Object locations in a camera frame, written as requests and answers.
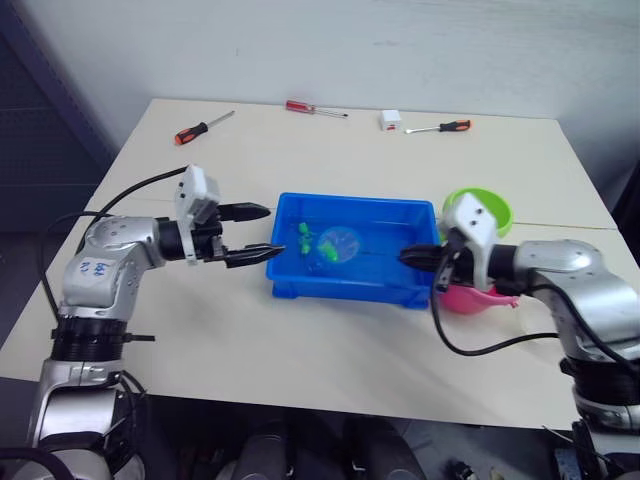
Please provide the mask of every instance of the red screwdriver handle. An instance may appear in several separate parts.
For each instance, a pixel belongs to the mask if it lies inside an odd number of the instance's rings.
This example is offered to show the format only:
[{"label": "red screwdriver handle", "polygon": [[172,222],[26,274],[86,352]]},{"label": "red screwdriver handle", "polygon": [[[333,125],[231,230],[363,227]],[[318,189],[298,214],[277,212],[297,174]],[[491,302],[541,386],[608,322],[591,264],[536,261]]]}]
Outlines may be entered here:
[{"label": "red screwdriver handle", "polygon": [[195,127],[185,128],[176,134],[176,145],[189,143],[191,140],[207,131],[209,131],[209,127],[207,127],[207,124],[204,122],[200,122]]},{"label": "red screwdriver handle", "polygon": [[309,105],[308,103],[303,102],[296,102],[294,100],[287,100],[285,107],[287,110],[301,113],[314,113],[316,110],[316,107],[314,107],[313,105]]},{"label": "red screwdriver handle", "polygon": [[441,123],[441,132],[464,132],[471,128],[471,120],[457,120],[451,123]]}]

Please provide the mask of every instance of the pink object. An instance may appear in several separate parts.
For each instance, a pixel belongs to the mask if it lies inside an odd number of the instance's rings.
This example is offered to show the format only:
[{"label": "pink object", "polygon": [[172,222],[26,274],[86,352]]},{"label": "pink object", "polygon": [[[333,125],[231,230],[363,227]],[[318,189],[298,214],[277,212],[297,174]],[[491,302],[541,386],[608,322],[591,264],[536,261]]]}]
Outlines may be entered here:
[{"label": "pink object", "polygon": [[451,285],[439,299],[447,310],[465,315],[480,313],[495,305],[511,305],[513,308],[518,306],[518,297],[500,295],[496,293],[495,287],[488,292],[481,292],[472,287]]}]

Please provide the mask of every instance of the blue plastic tray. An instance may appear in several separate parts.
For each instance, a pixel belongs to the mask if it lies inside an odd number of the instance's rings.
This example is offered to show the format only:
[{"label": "blue plastic tray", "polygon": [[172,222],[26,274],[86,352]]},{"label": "blue plastic tray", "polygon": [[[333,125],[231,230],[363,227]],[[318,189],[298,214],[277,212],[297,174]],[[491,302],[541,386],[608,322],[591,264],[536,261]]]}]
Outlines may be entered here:
[{"label": "blue plastic tray", "polygon": [[267,265],[275,297],[428,305],[433,274],[398,256],[414,243],[439,243],[430,202],[283,193],[271,241],[287,247]]}]

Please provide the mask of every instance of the screwdriver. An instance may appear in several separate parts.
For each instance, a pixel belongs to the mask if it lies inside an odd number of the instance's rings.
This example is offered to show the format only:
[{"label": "screwdriver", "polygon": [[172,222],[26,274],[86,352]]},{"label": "screwdriver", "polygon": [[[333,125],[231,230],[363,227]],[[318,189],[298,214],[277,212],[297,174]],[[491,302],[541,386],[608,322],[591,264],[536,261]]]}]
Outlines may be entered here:
[{"label": "screwdriver", "polygon": [[322,108],[317,108],[315,105],[309,105],[308,103],[296,102],[294,100],[287,100],[285,104],[287,110],[291,110],[293,112],[300,113],[319,113],[321,115],[329,115],[330,117],[339,117],[339,118],[347,118],[349,114],[347,113],[338,113],[332,112],[331,110],[324,110]]},{"label": "screwdriver", "polygon": [[176,134],[176,138],[175,138],[176,145],[184,145],[185,143],[189,143],[194,138],[202,135],[205,132],[208,132],[209,128],[213,127],[215,124],[220,123],[223,120],[226,120],[227,118],[231,117],[234,113],[236,113],[236,111],[231,110],[229,113],[225,113],[220,118],[216,118],[215,120],[212,120],[209,123],[200,122],[195,127],[185,128],[184,130],[181,130],[179,133]]},{"label": "screwdriver", "polygon": [[404,133],[416,133],[416,132],[464,132],[471,128],[471,120],[457,120],[451,123],[441,123],[437,127],[429,128],[414,128],[413,130],[405,130]]}]

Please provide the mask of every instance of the gray wall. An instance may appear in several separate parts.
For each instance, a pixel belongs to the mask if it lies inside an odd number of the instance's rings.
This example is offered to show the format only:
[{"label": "gray wall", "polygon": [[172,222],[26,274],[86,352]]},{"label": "gray wall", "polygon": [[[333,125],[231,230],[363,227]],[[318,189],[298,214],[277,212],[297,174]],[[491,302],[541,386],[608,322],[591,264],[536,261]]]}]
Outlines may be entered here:
[{"label": "gray wall", "polygon": [[637,0],[15,5],[116,148],[155,96],[297,97],[557,118],[609,206],[638,158]]}]

